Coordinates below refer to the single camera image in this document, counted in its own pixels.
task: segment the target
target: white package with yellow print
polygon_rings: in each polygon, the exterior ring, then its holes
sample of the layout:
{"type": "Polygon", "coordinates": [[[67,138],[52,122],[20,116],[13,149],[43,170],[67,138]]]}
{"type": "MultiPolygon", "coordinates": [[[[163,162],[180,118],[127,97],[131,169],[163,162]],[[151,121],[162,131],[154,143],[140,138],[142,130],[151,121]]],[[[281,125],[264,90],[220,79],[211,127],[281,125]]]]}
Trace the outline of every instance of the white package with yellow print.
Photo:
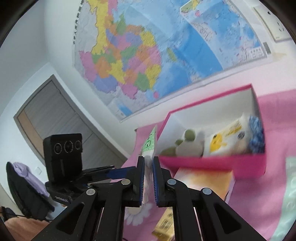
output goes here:
{"type": "Polygon", "coordinates": [[[205,139],[203,156],[230,156],[244,154],[252,137],[249,117],[243,114],[223,130],[205,139]]]}

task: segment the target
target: purple cloth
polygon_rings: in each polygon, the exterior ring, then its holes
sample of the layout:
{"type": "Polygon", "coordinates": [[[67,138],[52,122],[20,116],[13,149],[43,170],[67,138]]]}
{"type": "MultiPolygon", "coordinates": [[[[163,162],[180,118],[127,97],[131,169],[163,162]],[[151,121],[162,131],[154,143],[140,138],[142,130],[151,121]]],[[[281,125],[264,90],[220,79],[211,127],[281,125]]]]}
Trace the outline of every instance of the purple cloth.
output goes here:
{"type": "Polygon", "coordinates": [[[13,163],[13,168],[15,172],[20,176],[27,180],[27,182],[40,194],[49,197],[49,193],[47,192],[45,185],[35,177],[29,170],[29,167],[25,164],[15,162],[13,163]]]}

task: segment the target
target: daisy pattern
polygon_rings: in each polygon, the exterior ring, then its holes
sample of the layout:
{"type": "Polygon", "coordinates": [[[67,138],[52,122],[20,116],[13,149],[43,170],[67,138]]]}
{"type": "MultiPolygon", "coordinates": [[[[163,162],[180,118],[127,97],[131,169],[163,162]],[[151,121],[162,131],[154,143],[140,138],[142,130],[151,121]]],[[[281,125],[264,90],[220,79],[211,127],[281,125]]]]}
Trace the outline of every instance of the daisy pattern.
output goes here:
{"type": "Polygon", "coordinates": [[[144,218],[149,217],[150,209],[152,208],[151,203],[142,204],[140,207],[127,207],[124,220],[126,224],[138,226],[143,223],[144,218]]]}

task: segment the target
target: open box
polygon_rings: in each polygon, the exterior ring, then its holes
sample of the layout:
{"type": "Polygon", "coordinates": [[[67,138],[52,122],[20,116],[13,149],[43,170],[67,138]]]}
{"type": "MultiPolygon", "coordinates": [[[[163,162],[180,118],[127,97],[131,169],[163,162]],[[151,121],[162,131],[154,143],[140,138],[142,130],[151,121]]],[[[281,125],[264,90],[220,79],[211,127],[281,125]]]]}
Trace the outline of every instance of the open box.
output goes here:
{"type": "Polygon", "coordinates": [[[266,168],[266,154],[210,157],[160,156],[162,150],[175,146],[187,129],[203,130],[210,135],[240,118],[242,114],[260,117],[252,85],[233,89],[169,112],[158,132],[156,156],[168,168],[233,170],[236,179],[260,177],[266,168]]]}

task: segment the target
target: wall socket panel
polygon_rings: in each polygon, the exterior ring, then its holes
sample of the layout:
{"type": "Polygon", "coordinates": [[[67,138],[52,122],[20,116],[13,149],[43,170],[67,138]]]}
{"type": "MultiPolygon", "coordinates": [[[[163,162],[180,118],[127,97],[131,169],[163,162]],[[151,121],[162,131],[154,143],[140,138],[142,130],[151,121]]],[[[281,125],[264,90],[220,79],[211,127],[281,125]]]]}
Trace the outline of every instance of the wall socket panel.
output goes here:
{"type": "Polygon", "coordinates": [[[260,6],[254,7],[254,9],[265,23],[275,42],[292,39],[278,17],[270,12],[267,7],[262,4],[260,6]]]}

